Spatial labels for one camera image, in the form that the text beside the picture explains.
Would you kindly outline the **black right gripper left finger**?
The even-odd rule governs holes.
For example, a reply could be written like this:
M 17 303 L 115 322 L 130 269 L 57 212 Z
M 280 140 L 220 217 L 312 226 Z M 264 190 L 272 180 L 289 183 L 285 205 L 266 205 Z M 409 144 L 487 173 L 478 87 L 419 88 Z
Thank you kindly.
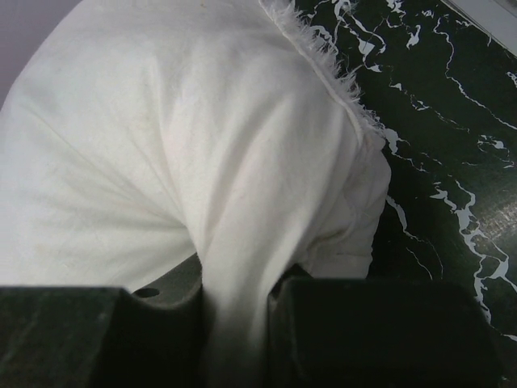
M 197 255 L 133 293 L 122 292 L 90 387 L 201 387 L 205 342 Z

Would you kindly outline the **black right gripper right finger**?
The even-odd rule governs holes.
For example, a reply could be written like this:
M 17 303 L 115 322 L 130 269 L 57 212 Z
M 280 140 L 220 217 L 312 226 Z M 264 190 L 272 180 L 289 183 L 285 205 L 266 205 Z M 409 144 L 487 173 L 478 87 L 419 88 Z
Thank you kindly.
M 309 279 L 299 265 L 292 265 L 275 283 L 267 298 L 267 375 L 265 387 L 292 384 L 292 317 L 288 291 L 291 280 Z

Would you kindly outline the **white pillow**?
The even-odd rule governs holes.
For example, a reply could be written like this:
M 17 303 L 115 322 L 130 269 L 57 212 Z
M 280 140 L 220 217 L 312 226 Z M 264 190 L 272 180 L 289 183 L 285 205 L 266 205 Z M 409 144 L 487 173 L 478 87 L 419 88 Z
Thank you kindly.
M 137 290 L 202 266 L 211 387 L 263 385 L 293 264 L 363 279 L 391 170 L 290 1 L 83 1 L 1 110 L 1 282 Z

